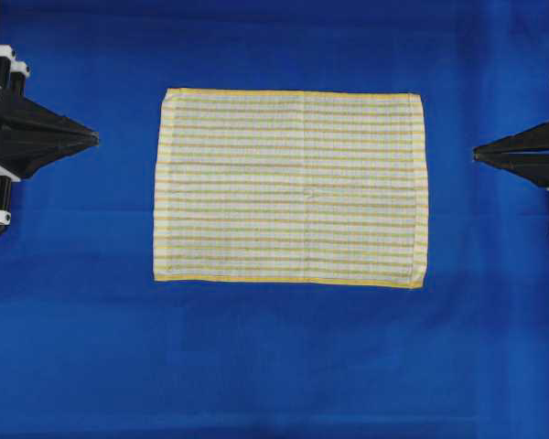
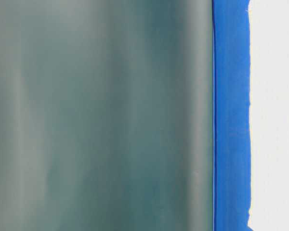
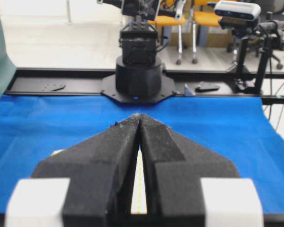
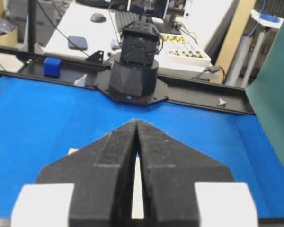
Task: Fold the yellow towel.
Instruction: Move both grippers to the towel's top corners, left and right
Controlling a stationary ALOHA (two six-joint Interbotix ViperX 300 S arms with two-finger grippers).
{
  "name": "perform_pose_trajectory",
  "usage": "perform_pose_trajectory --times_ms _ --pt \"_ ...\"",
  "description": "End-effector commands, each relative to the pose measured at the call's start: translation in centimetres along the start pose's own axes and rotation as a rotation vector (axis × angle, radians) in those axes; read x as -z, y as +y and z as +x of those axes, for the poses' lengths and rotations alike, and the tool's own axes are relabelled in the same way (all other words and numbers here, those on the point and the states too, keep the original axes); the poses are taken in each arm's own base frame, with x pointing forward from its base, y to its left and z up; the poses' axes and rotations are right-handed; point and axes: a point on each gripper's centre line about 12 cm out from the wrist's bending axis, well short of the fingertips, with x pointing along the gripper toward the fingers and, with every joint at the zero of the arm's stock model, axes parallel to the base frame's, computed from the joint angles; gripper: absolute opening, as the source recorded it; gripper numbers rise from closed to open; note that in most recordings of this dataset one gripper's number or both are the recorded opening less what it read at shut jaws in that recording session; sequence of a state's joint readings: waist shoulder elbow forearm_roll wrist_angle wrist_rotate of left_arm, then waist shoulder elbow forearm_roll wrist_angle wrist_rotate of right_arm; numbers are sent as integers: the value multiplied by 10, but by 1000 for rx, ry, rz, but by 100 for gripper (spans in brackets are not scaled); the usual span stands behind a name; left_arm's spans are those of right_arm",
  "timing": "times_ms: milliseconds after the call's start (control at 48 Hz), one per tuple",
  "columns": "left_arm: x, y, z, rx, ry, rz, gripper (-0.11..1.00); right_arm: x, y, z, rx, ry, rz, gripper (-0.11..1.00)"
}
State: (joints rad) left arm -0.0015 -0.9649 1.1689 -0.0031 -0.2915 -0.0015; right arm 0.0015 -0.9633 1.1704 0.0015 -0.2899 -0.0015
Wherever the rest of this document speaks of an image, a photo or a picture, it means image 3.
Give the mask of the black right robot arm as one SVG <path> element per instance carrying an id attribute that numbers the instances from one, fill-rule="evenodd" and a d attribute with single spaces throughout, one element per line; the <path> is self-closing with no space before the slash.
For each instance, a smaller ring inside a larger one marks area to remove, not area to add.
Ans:
<path id="1" fill-rule="evenodd" d="M 120 30 L 122 55 L 116 59 L 115 74 L 102 80 L 101 94 L 120 103 L 154 104 L 175 94 L 175 82 L 163 73 L 157 57 L 158 31 L 149 21 L 158 15 L 174 17 L 161 10 L 158 0 L 99 0 L 121 9 L 132 21 Z"/>

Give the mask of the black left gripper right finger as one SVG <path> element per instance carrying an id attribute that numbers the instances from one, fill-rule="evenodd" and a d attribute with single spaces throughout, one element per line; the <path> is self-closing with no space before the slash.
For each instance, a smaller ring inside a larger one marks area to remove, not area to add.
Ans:
<path id="1" fill-rule="evenodd" d="M 263 210 L 253 182 L 234 163 L 140 116 L 147 204 L 166 227 L 261 227 Z"/>

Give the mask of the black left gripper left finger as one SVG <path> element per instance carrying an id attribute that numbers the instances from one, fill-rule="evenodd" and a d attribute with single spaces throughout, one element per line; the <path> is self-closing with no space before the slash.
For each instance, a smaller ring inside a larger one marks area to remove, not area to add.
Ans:
<path id="1" fill-rule="evenodd" d="M 140 116 L 38 163 L 18 181 L 5 214 L 7 227 L 104 227 L 126 179 Z"/>

